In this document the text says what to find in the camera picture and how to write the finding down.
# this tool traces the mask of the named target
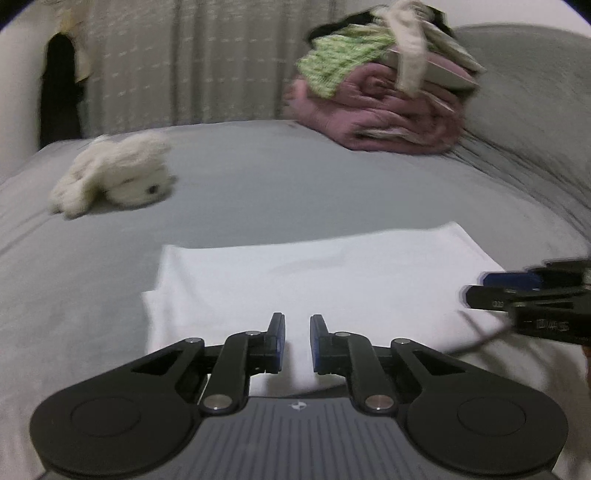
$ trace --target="bed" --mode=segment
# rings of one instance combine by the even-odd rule
[[[277,244],[455,221],[507,269],[588,255],[591,41],[507,25],[458,35],[489,71],[448,155],[351,152],[292,121],[227,122],[162,129],[178,181],[143,209],[97,202],[71,221],[47,213],[49,191],[89,140],[49,145],[2,183],[0,478],[43,472],[27,430],[41,400],[144,354],[141,293],[165,244]],[[555,398],[571,424],[555,472],[591,478],[580,348],[505,333],[452,353]]]

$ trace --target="white towel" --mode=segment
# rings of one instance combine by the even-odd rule
[[[373,345],[411,338],[449,352],[506,327],[502,314],[466,309],[460,291],[500,271],[451,223],[285,245],[163,248],[157,285],[144,293],[148,353],[187,337],[218,345],[245,330],[267,329],[283,312],[283,371],[256,375],[251,395],[290,395],[331,387],[341,377],[313,372],[310,316],[329,331],[367,336]]]

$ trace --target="folded blanket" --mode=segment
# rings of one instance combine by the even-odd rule
[[[350,150],[403,154],[448,150],[462,132],[463,107],[458,98],[424,82],[419,96],[411,99],[395,89],[396,76],[387,66],[364,64],[338,86],[331,100],[319,98],[305,79],[298,78],[286,100],[299,123]]]
[[[298,61],[297,67],[314,94],[331,98],[347,75],[379,59],[395,42],[386,26],[348,25],[314,40],[314,49]]]

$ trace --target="black circular base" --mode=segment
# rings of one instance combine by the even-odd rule
[[[517,476],[556,461],[568,425],[553,400],[527,387],[489,395],[462,391],[470,389],[424,392],[410,405],[408,432],[427,456],[485,476]]]
[[[178,396],[104,397],[64,390],[33,414],[31,439],[41,461],[72,477],[126,477],[180,450],[194,425]]]

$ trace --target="pink blanket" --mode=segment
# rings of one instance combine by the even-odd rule
[[[396,71],[378,63],[357,67],[331,100],[298,78],[286,95],[295,119],[351,150],[435,154],[462,133],[463,107],[447,90],[424,82],[417,98],[395,89]]]

